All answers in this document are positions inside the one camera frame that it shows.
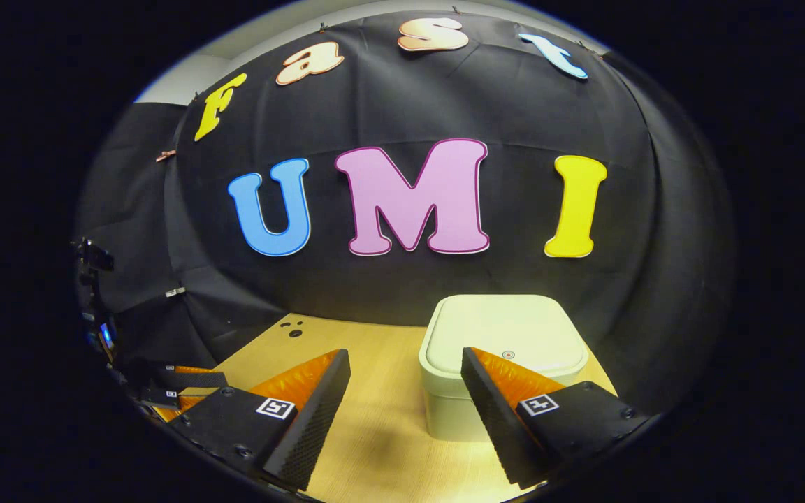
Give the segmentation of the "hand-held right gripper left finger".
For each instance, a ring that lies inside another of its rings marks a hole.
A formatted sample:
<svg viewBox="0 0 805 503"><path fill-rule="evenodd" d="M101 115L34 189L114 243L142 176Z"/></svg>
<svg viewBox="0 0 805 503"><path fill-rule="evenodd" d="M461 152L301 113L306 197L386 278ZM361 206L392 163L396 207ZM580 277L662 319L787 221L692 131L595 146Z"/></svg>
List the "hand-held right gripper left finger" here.
<svg viewBox="0 0 805 503"><path fill-rule="evenodd" d="M307 490L351 367L338 348L244 391L182 397L168 427L221 465L289 493Z"/></svg>

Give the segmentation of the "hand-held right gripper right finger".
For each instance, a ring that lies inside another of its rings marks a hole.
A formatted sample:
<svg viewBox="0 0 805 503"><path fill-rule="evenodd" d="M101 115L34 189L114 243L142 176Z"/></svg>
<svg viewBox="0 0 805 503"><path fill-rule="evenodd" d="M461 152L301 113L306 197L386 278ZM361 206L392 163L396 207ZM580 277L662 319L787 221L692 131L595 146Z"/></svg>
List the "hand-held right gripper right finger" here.
<svg viewBox="0 0 805 503"><path fill-rule="evenodd" d="M475 347L461 378L510 483L528 489L585 474L633 443L651 417L600 385L572 385Z"/></svg>

